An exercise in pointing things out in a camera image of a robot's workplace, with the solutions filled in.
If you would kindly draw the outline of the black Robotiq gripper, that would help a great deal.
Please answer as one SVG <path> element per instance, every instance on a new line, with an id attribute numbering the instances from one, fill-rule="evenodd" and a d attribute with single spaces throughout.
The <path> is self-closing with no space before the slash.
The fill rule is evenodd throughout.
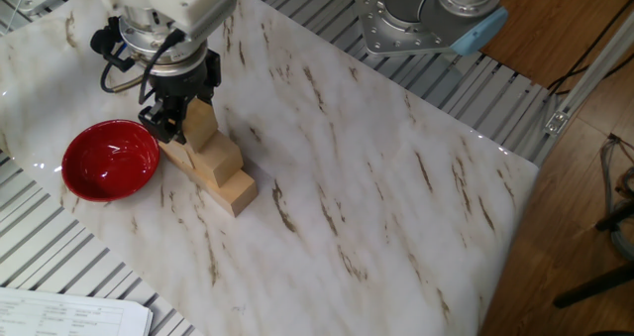
<path id="1" fill-rule="evenodd" d="M 143 108 L 138 118 L 160 142 L 184 144 L 182 126 L 189 98 L 197 97 L 204 103 L 211 103 L 214 90 L 221 81 L 221 59 L 211 50 L 207 51 L 204 61 L 186 73 L 173 76 L 150 74 L 155 103 Z"/>

